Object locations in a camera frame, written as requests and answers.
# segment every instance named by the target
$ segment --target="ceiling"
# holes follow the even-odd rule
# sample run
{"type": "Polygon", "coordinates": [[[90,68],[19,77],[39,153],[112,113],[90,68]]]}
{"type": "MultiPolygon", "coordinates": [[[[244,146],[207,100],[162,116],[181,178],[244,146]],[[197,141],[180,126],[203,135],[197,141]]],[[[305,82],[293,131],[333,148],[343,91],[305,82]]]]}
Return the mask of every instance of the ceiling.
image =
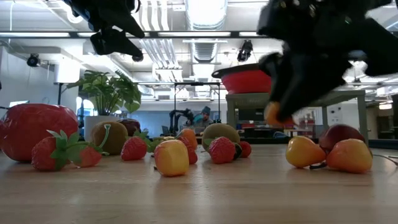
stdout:
{"type": "MultiPolygon", "coordinates": [[[[149,20],[149,29],[157,30],[151,23],[152,4],[151,0],[146,0],[148,7],[147,18],[149,20]]],[[[202,1],[205,5],[210,0],[189,0],[189,1],[202,1]]],[[[240,30],[240,31],[255,31],[259,12],[263,5],[267,4],[264,0],[229,0],[226,10],[226,19],[224,22],[223,30],[240,30]]],[[[168,0],[167,1],[167,23],[170,30],[188,30],[187,18],[185,12],[184,0],[168,0]]],[[[206,15],[206,8],[203,10],[203,17],[206,15]]],[[[138,16],[142,20],[142,10],[138,16]]],[[[158,22],[160,23],[160,8],[159,8],[158,22]]],[[[381,7],[369,12],[369,16],[375,18],[378,23],[390,30],[398,30],[396,22],[398,21],[398,10],[395,4],[391,7],[381,7]]],[[[88,25],[85,21],[79,23],[72,23],[68,20],[67,8],[61,1],[43,1],[43,0],[15,0],[0,1],[0,31],[80,31],[90,32],[88,25]]],[[[216,58],[212,61],[209,67],[212,70],[226,68],[238,65],[236,60],[237,51],[241,47],[244,39],[228,39],[224,40],[225,43],[218,44],[216,58]]],[[[132,40],[139,48],[143,48],[138,40],[132,40]]],[[[281,42],[274,39],[252,39],[253,54],[247,63],[256,62],[262,55],[269,52],[280,51],[281,42]]],[[[94,55],[94,50],[86,39],[12,39],[11,45],[15,47],[36,47],[40,50],[41,47],[58,47],[66,51],[71,57],[81,62],[86,68],[94,68],[112,72],[101,60],[98,60],[94,55]]],[[[190,44],[183,43],[183,39],[173,39],[172,46],[178,64],[182,69],[182,78],[184,80],[198,80],[198,78],[207,78],[212,81],[210,73],[212,70],[206,70],[206,74],[197,74],[193,69],[193,61],[191,55],[190,44]]],[[[153,62],[145,54],[142,62],[133,62],[131,57],[121,54],[112,54],[111,58],[116,65],[121,67],[124,71],[128,72],[136,81],[139,82],[158,82],[159,76],[153,74],[153,62]]],[[[59,57],[48,54],[45,60],[50,63],[57,63],[59,57]]],[[[395,75],[389,75],[383,78],[368,78],[359,69],[348,71],[345,78],[348,82],[353,82],[354,78],[361,78],[362,82],[383,82],[395,81],[395,75]]],[[[375,94],[376,88],[374,86],[360,86],[356,88],[367,89],[369,94],[375,94]]]]}

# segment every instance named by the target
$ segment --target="red bowl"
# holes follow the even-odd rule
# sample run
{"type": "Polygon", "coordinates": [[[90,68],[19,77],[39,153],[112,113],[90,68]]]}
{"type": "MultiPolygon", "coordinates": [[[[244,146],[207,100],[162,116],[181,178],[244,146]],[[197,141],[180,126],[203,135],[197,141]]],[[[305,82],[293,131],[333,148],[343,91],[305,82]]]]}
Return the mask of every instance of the red bowl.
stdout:
{"type": "Polygon", "coordinates": [[[212,76],[221,79],[228,94],[271,91],[271,77],[259,70],[258,64],[221,69],[215,71],[212,76]]]}

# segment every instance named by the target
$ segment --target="white plant pot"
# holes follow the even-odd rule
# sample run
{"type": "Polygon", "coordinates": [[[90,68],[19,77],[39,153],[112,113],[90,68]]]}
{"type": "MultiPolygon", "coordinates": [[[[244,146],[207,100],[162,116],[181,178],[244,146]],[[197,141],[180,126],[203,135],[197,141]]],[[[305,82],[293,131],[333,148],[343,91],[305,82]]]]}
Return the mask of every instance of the white plant pot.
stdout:
{"type": "Polygon", "coordinates": [[[91,141],[91,130],[94,126],[103,121],[119,121],[115,116],[85,116],[85,141],[91,141]]]}

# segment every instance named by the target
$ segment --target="ceiling duct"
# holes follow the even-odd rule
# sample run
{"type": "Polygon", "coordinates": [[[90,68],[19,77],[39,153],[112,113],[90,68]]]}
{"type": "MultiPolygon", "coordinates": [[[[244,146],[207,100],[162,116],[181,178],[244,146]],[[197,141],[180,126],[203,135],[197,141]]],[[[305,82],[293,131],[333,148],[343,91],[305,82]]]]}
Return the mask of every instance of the ceiling duct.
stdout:
{"type": "MultiPolygon", "coordinates": [[[[187,24],[190,30],[222,30],[228,0],[185,0],[187,24]]],[[[216,56],[218,44],[191,44],[193,58],[199,63],[210,63],[216,56]]]]}

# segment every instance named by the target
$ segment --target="potted plant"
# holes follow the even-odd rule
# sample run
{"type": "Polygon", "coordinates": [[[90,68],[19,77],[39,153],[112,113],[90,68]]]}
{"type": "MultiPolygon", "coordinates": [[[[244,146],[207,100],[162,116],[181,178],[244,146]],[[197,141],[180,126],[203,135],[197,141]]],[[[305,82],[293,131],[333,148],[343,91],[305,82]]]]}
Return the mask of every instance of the potted plant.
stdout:
{"type": "Polygon", "coordinates": [[[80,86],[80,94],[85,95],[94,104],[98,116],[85,116],[85,140],[90,141],[91,130],[102,121],[117,121],[119,118],[110,116],[121,108],[132,113],[141,105],[141,92],[137,83],[127,76],[116,72],[117,76],[109,77],[109,73],[86,70],[84,76],[67,88],[80,86]]]}

